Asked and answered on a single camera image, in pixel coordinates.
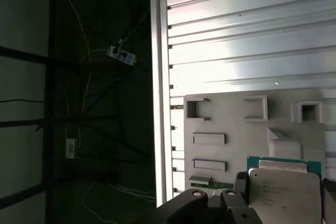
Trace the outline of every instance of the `dark background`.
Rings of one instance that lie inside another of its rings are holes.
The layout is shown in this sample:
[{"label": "dark background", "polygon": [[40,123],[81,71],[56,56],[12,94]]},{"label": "dark background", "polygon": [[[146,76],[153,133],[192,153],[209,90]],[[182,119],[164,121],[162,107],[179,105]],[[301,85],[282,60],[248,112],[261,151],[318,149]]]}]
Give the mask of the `dark background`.
[{"label": "dark background", "polygon": [[[109,45],[116,46],[145,15],[150,0],[72,0],[72,3],[80,16],[90,50],[97,50],[107,49]],[[68,0],[57,0],[56,27],[56,58],[80,62],[87,54],[87,46]],[[86,125],[72,124],[68,125],[67,135],[78,138],[80,129],[82,147],[78,159],[65,159],[65,127],[57,126],[56,173],[63,175],[74,169],[80,172],[80,178],[55,190],[55,223],[101,223],[81,202],[93,182],[96,183],[87,194],[85,204],[103,220],[131,223],[156,206],[154,202],[119,192],[107,185],[107,182],[112,182],[143,191],[155,190],[149,12],[122,49],[137,55],[136,66],[128,67],[107,59],[103,51],[91,54],[92,63],[102,63],[108,67],[92,72],[89,95],[99,92],[115,78],[127,76],[116,82],[113,89],[89,112],[89,115],[115,114],[119,118],[91,124],[141,150],[149,158]],[[88,76],[84,73],[73,77],[70,72],[57,72],[59,100],[65,98],[69,78],[69,111],[76,114],[82,105],[76,100],[85,92]],[[87,98],[86,106],[95,98]],[[66,113],[66,105],[58,104],[56,114]]]}]

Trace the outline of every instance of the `white wall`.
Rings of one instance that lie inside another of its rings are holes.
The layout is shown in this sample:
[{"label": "white wall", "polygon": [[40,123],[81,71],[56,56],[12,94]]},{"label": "white wall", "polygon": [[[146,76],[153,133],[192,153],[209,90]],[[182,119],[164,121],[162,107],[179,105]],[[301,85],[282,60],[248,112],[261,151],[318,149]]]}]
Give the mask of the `white wall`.
[{"label": "white wall", "polygon": [[[47,56],[49,0],[0,0],[0,45]],[[0,57],[0,100],[44,99],[45,67]],[[43,104],[0,104],[0,121],[42,118]],[[43,131],[0,129],[0,198],[41,182]],[[44,194],[0,211],[0,223],[44,223]]]}]

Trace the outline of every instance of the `wire bundle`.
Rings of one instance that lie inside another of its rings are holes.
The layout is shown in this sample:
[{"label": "wire bundle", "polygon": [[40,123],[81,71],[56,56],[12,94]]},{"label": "wire bundle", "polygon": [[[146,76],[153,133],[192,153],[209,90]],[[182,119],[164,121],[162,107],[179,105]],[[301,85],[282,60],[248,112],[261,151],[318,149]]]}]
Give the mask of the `wire bundle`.
[{"label": "wire bundle", "polygon": [[[99,217],[99,215],[93,211],[91,208],[89,208],[87,205],[85,205],[85,197],[87,196],[88,192],[90,191],[90,189],[94,186],[96,182],[93,182],[89,188],[87,189],[87,191],[84,193],[83,197],[82,197],[82,205],[88,209],[93,215],[95,215],[101,222],[103,223],[113,223],[113,224],[118,224],[117,222],[113,221],[113,220],[103,220],[102,218]],[[148,202],[156,202],[155,200],[155,197],[152,197],[152,196],[149,196],[148,194],[152,194],[153,192],[155,191],[139,191],[139,190],[135,190],[135,189],[131,189],[131,188],[127,188],[127,187],[124,187],[120,184],[116,185],[116,186],[113,186],[111,184],[108,184],[110,187],[112,187],[113,189],[115,190],[118,190],[118,191],[122,191],[123,193],[127,193],[127,194],[130,194],[130,195],[133,195],[133,196],[136,196],[138,198],[141,198],[141,199],[144,199]]]},{"label": "wire bundle", "polygon": [[155,191],[138,191],[138,190],[135,190],[135,189],[130,189],[130,188],[124,187],[122,185],[116,185],[116,186],[112,186],[111,184],[108,184],[108,185],[115,190],[122,191],[123,193],[127,193],[127,194],[130,194],[130,195],[136,196],[137,198],[144,199],[148,202],[156,202],[155,197],[152,197],[152,196],[148,195],[148,194],[151,194]]}]

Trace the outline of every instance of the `white cable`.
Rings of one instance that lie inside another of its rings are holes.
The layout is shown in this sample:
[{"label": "white cable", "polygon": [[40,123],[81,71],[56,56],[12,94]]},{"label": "white cable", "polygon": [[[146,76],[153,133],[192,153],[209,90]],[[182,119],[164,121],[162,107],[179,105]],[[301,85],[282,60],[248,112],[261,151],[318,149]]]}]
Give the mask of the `white cable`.
[{"label": "white cable", "polygon": [[113,220],[103,220],[101,219],[98,214],[96,214],[91,208],[87,207],[84,203],[84,199],[86,197],[86,195],[88,194],[89,190],[91,189],[91,187],[95,184],[95,182],[93,182],[89,188],[87,189],[87,191],[85,192],[85,194],[83,195],[83,198],[82,198],[82,205],[88,209],[91,213],[93,213],[101,222],[104,222],[104,223],[114,223],[114,224],[118,224],[117,222],[113,221]]},{"label": "white cable", "polygon": [[86,57],[89,56],[89,54],[91,54],[91,53],[93,53],[93,52],[101,52],[101,51],[105,51],[105,52],[107,52],[108,50],[107,50],[107,49],[97,49],[97,50],[92,50],[92,51],[90,51],[90,53],[87,53],[83,58],[81,58],[80,63],[82,63],[82,62],[86,59]]},{"label": "white cable", "polygon": [[143,195],[143,194],[136,194],[136,193],[133,193],[133,192],[131,192],[131,191],[127,190],[127,189],[124,189],[124,188],[122,188],[122,187],[118,187],[118,186],[115,186],[115,187],[116,187],[117,189],[126,191],[126,192],[128,192],[128,193],[133,194],[133,195],[138,195],[138,196],[141,196],[141,197],[144,197],[144,198],[148,198],[148,199],[156,199],[155,197],[152,197],[152,196],[149,196],[149,195]]},{"label": "white cable", "polygon": [[138,191],[138,190],[134,190],[134,189],[131,189],[131,188],[127,188],[127,187],[122,186],[120,184],[118,184],[118,186],[122,187],[123,189],[126,189],[128,191],[134,191],[134,192],[141,193],[141,194],[151,194],[151,193],[155,192],[155,190],[154,191]]},{"label": "white cable", "polygon": [[125,43],[125,41],[131,37],[131,35],[135,32],[135,30],[140,26],[140,24],[144,21],[144,19],[146,18],[147,14],[149,13],[149,8],[147,9],[147,11],[145,12],[145,14],[142,16],[142,18],[140,19],[140,21],[138,22],[138,24],[135,26],[135,28],[127,35],[127,37],[125,39],[121,39],[119,40],[119,46],[118,46],[118,50],[121,49],[122,45]]},{"label": "white cable", "polygon": [[[108,51],[108,50],[107,49],[92,50],[89,53],[87,53],[83,58],[81,58],[80,63],[82,63],[86,59],[86,57],[88,57],[91,53],[93,53],[93,52],[100,52],[100,51]],[[71,78],[72,77],[69,78],[69,80],[67,82],[67,85],[65,87],[65,91],[64,91],[64,93],[65,93],[65,103],[66,103],[66,106],[67,106],[67,115],[68,116],[70,114],[69,113],[69,104],[68,104],[68,87],[69,87],[69,83],[71,81]],[[68,138],[67,129],[68,129],[68,123],[66,123],[66,125],[65,125],[65,138]]]},{"label": "white cable", "polygon": [[156,200],[148,200],[148,199],[144,198],[144,195],[133,194],[133,193],[131,193],[131,192],[129,192],[129,191],[122,190],[122,189],[120,189],[120,188],[116,188],[116,187],[112,186],[111,184],[108,184],[108,185],[109,185],[110,187],[112,187],[113,189],[117,190],[117,191],[122,191],[123,193],[127,193],[127,194],[130,194],[130,195],[136,196],[136,197],[138,197],[138,198],[140,198],[140,199],[144,199],[144,200],[146,200],[146,201],[148,201],[148,202],[156,202]]}]

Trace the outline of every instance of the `power strip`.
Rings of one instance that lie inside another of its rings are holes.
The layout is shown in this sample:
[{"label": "power strip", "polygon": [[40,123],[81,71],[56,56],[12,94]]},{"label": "power strip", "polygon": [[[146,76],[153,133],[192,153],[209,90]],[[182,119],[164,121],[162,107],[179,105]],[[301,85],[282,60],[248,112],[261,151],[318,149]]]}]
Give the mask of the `power strip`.
[{"label": "power strip", "polygon": [[69,158],[69,159],[76,158],[76,146],[77,146],[76,138],[66,139],[66,147],[65,147],[65,157],[66,158]]},{"label": "power strip", "polygon": [[128,65],[134,66],[136,62],[136,55],[126,52],[124,50],[118,50],[114,46],[110,46],[107,51],[107,56],[116,59],[118,61],[124,62]]}]

